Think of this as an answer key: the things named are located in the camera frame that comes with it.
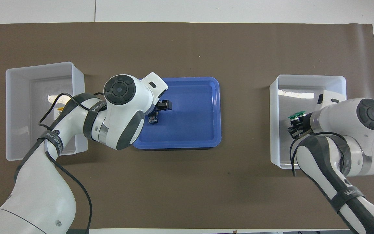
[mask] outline cable strap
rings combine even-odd
[[[83,135],[86,138],[93,140],[92,138],[93,123],[95,122],[95,119],[98,116],[99,111],[101,111],[101,109],[103,109],[104,106],[106,106],[106,102],[99,101],[89,109],[86,115],[86,119],[84,120],[84,123],[83,123]]]
[[[61,138],[58,136],[59,135],[58,130],[50,131],[46,130],[43,135],[41,135],[38,139],[47,139],[49,142],[51,142],[56,150],[57,150],[57,155],[60,155],[60,153],[63,151],[63,142],[61,141]]]
[[[330,203],[334,210],[338,213],[341,207],[347,203],[347,201],[355,197],[365,197],[363,193],[355,186],[346,187],[338,191],[338,193],[331,199]]]

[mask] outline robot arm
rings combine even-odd
[[[77,134],[117,150],[126,148],[167,89],[155,73],[141,81],[118,75],[106,82],[106,102],[89,93],[70,100],[18,166],[12,193],[0,207],[0,234],[65,234],[76,202],[52,161]]]
[[[307,136],[297,146],[300,169],[317,185],[355,233],[374,233],[374,205],[345,176],[374,174],[374,100],[351,99],[303,118]]]

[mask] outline black cable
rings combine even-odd
[[[48,129],[48,130],[52,130],[52,129],[50,129],[49,126],[47,126],[47,125],[45,125],[45,124],[42,124],[42,122],[44,121],[44,119],[46,119],[46,117],[47,117],[47,116],[50,114],[50,112],[53,110],[53,108],[55,107],[55,105],[56,105],[58,99],[59,99],[61,96],[63,96],[63,95],[68,96],[68,97],[69,97],[73,102],[75,102],[77,105],[79,105],[79,107],[81,107],[81,108],[83,108],[83,109],[89,111],[89,108],[85,107],[84,105],[82,105],[81,103],[79,103],[78,101],[76,101],[76,99],[74,99],[73,96],[71,96],[71,95],[68,94],[68,93],[63,92],[63,93],[59,94],[59,95],[56,97],[56,99],[54,100],[54,102],[53,102],[52,106],[50,107],[50,109],[49,109],[49,110],[47,111],[47,113],[43,116],[43,118],[41,118],[41,120],[38,122],[38,125],[39,125],[39,126],[43,126],[43,127],[45,127],[46,129]]]
[[[335,132],[319,132],[319,133],[311,134],[311,136],[318,136],[318,135],[323,135],[323,134],[329,134],[329,135],[338,136],[339,138],[343,139],[344,142],[347,142],[347,140],[346,140],[342,135],[340,135],[340,134],[338,134],[338,133],[335,133]],[[300,147],[300,145],[301,145],[301,142],[300,142],[300,143],[297,145],[297,147],[295,148],[294,153],[293,153],[292,156],[291,156],[292,146],[294,145],[295,141],[297,141],[297,139],[295,139],[295,140],[292,142],[291,146],[290,146],[290,160],[291,160],[291,169],[292,169],[292,175],[293,175],[293,176],[297,176],[297,173],[295,172],[295,168],[294,168],[294,161],[295,161],[295,156],[296,156],[296,154],[297,154],[297,149],[298,149],[298,147]],[[337,148],[338,148],[338,150],[340,151],[341,155],[343,156],[343,152],[341,151],[341,149],[340,149],[339,147],[337,147]]]
[[[76,182],[80,186],[80,188],[83,190],[83,192],[85,193],[87,197],[87,201],[89,202],[89,221],[87,223],[87,228],[86,228],[86,234],[89,234],[90,222],[92,221],[92,201],[90,200],[89,193],[86,191],[86,188],[82,185],[82,183],[76,177],[74,177],[70,172],[64,169],[64,167],[62,167],[56,160],[54,160],[47,151],[46,151],[46,156],[52,163],[54,163],[55,166],[57,166],[66,175],[68,175],[71,179],[73,179],[74,182]]]

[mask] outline blue tray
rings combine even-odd
[[[211,148],[221,142],[220,92],[213,77],[163,78],[172,110],[159,111],[134,142],[138,149]]]

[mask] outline green object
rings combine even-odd
[[[306,112],[305,110],[300,111],[300,112],[297,112],[297,113],[295,113],[295,114],[289,116],[288,119],[295,119],[296,117],[305,114],[305,112]]]

